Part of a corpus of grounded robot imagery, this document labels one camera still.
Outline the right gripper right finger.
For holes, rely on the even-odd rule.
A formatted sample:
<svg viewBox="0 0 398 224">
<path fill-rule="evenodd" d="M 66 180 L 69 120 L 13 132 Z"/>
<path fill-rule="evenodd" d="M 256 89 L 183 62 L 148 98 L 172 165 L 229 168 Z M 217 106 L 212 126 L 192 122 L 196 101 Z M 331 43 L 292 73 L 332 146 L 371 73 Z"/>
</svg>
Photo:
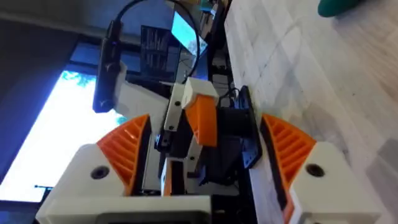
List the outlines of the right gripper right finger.
<svg viewBox="0 0 398 224">
<path fill-rule="evenodd" d="M 284 223 L 377 222 L 377 205 L 333 144 L 269 114 L 260 131 Z"/>
</svg>

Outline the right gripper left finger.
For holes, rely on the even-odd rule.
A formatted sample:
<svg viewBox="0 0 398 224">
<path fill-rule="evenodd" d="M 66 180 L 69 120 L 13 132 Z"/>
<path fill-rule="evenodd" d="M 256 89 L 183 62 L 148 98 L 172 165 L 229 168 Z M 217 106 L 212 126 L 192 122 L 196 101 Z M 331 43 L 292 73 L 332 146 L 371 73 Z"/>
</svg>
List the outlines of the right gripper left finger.
<svg viewBox="0 0 398 224">
<path fill-rule="evenodd" d="M 36 216 L 96 218 L 127 211 L 127 197 L 142 180 L 139 158 L 147 152 L 150 136 L 145 114 L 79 148 Z"/>
</svg>

